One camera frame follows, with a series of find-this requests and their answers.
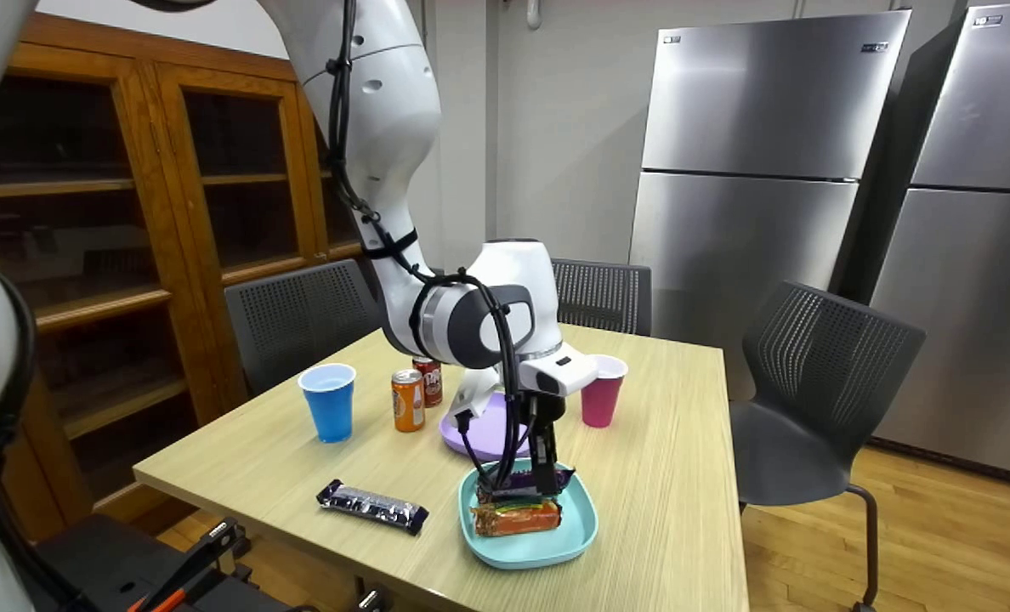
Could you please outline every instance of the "blue cup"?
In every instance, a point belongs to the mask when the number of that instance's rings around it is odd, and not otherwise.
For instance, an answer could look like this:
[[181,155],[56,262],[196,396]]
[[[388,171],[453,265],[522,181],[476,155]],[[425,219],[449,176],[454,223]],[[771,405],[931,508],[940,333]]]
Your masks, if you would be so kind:
[[324,444],[353,437],[353,381],[355,372],[347,365],[315,365],[298,376],[298,392]]

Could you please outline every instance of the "refrigerator door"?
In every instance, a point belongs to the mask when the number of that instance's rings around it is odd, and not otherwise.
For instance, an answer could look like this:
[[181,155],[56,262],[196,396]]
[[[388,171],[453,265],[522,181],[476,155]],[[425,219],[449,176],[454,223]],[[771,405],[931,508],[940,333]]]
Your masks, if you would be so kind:
[[907,191],[870,304],[924,329],[876,437],[1010,472],[1010,195]]
[[966,14],[911,185],[1010,191],[1010,3]]
[[659,30],[644,171],[862,175],[907,11]]
[[825,285],[855,185],[641,175],[631,262],[654,268],[654,333],[726,351],[748,397],[742,329],[775,283]]

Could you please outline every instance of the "gray chair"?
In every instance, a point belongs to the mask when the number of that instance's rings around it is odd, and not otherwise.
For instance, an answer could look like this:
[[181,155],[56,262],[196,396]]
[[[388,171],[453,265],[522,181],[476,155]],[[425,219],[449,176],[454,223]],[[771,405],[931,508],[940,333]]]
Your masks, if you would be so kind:
[[223,304],[250,396],[380,326],[353,259],[227,285]]
[[876,596],[876,499],[848,464],[902,389],[922,329],[810,285],[778,285],[743,333],[753,397],[732,411],[742,508],[838,494],[868,505],[868,591]]
[[561,297],[561,325],[625,329],[649,338],[649,268],[549,259]]

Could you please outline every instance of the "pink cup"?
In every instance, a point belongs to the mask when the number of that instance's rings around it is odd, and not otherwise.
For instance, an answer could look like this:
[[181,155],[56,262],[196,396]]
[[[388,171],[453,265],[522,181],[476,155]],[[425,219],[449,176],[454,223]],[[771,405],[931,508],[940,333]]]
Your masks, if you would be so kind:
[[598,379],[581,389],[581,422],[587,429],[607,429],[614,411],[618,385],[627,376],[627,365],[607,354],[598,356]]

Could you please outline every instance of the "chair backrest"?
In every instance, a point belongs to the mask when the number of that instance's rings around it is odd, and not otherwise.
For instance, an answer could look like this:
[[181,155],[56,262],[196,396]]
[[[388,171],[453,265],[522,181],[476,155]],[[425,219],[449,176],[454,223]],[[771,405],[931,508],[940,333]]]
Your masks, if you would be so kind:
[[649,268],[549,259],[561,325],[649,338]]
[[349,259],[227,285],[223,304],[250,396],[380,326]]
[[778,285],[743,333],[753,403],[821,437],[848,464],[885,420],[924,333],[860,304]]

